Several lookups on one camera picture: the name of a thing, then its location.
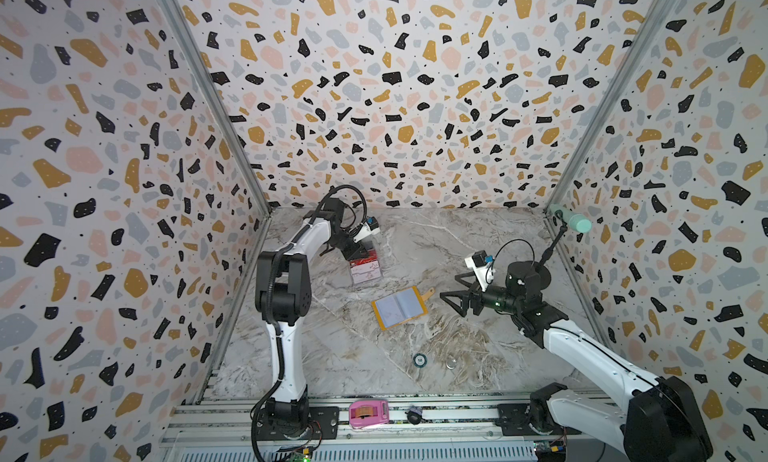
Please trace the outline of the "yellow leather card holder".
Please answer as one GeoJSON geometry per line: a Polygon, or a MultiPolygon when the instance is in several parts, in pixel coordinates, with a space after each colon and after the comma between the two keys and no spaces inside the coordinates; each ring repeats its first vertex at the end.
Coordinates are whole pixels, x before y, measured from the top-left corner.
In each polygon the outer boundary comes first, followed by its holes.
{"type": "Polygon", "coordinates": [[[426,315],[426,301],[434,294],[434,288],[421,293],[412,286],[374,301],[372,308],[379,328],[386,331],[426,315]]]}

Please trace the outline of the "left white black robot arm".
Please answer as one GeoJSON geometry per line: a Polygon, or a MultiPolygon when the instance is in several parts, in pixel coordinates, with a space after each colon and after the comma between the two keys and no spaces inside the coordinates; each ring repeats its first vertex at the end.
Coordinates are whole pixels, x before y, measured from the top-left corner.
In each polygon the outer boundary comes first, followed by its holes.
{"type": "Polygon", "coordinates": [[[257,404],[256,421],[298,430],[310,425],[300,340],[312,302],[310,264],[334,250],[348,262],[369,256],[357,231],[342,225],[347,208],[337,197],[325,198],[285,245],[257,257],[255,308],[270,338],[273,383],[257,404]]]}

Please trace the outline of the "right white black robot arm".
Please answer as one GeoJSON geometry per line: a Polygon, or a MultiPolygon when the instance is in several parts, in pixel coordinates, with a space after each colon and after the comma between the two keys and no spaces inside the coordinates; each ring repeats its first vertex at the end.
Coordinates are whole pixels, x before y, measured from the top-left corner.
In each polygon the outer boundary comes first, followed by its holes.
{"type": "Polygon", "coordinates": [[[461,289],[440,298],[460,316],[484,310],[507,316],[539,348],[574,367],[609,397],[599,402],[563,383],[531,393],[524,412],[539,435],[574,429],[624,454],[631,461],[706,461],[714,453],[690,386],[627,361],[598,342],[564,312],[546,302],[552,280],[540,262],[508,265],[504,282],[493,282],[495,261],[485,252],[467,258],[456,275],[461,289]]]}

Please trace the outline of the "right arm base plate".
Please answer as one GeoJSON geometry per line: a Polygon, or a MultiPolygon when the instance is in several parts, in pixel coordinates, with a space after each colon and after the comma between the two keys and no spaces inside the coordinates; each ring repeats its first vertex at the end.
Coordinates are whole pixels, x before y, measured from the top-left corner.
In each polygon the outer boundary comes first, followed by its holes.
{"type": "Polygon", "coordinates": [[[563,434],[580,435],[578,430],[555,423],[549,409],[540,404],[507,403],[497,406],[495,425],[504,436],[560,437],[563,434]]]}

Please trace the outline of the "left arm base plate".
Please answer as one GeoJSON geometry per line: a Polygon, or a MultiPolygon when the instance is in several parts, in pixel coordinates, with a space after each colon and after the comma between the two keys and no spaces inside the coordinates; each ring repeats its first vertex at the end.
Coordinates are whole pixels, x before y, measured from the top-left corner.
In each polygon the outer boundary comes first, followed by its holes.
{"type": "Polygon", "coordinates": [[[339,417],[338,406],[263,408],[258,418],[252,421],[251,439],[259,442],[332,440],[337,437],[339,417]]]}

